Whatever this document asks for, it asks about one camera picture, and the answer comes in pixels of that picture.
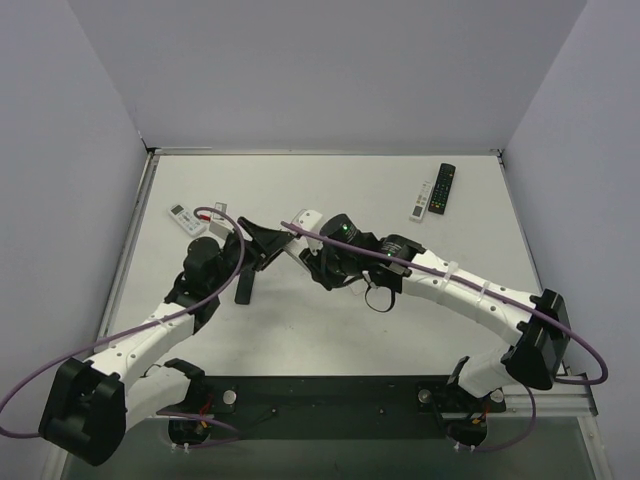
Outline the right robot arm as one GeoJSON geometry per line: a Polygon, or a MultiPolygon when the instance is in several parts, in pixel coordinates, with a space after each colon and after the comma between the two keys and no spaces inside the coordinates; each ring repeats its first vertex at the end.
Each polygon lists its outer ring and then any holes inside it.
{"type": "Polygon", "coordinates": [[[308,249],[301,258],[326,288],[362,276],[369,289],[432,301],[498,336],[502,346],[464,357],[455,367],[451,381],[468,394],[481,398],[517,383],[542,391],[553,387],[569,341],[559,294],[506,288],[414,240],[363,232],[345,214],[319,225],[300,219],[291,227],[306,238],[308,249]]]}

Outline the black remote control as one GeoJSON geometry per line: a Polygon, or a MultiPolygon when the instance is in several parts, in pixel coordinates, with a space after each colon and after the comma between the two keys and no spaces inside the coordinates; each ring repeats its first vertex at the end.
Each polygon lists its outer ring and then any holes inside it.
{"type": "Polygon", "coordinates": [[[238,278],[234,302],[237,305],[249,305],[251,302],[253,286],[255,281],[256,272],[247,269],[244,270],[238,278]]]}

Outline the long white slim remote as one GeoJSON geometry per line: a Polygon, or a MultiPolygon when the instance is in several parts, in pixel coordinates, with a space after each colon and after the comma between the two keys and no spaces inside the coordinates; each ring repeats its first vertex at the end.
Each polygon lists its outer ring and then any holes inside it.
{"type": "Polygon", "coordinates": [[[308,248],[307,241],[304,237],[296,237],[293,238],[289,243],[287,243],[283,250],[284,252],[292,258],[298,258],[302,252],[308,248]]]}

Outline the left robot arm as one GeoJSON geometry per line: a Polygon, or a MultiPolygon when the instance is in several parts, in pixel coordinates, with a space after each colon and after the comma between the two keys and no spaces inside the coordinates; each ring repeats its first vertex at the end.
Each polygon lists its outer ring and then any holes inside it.
{"type": "Polygon", "coordinates": [[[174,404],[187,412],[202,405],[199,368],[181,360],[157,371],[153,366],[207,324],[236,276],[262,270],[295,238],[244,217],[222,235],[222,242],[209,236],[191,241],[169,293],[139,326],[104,339],[104,350],[86,360],[71,356],[61,363],[39,423],[41,438],[99,466],[147,417],[174,404]]]}

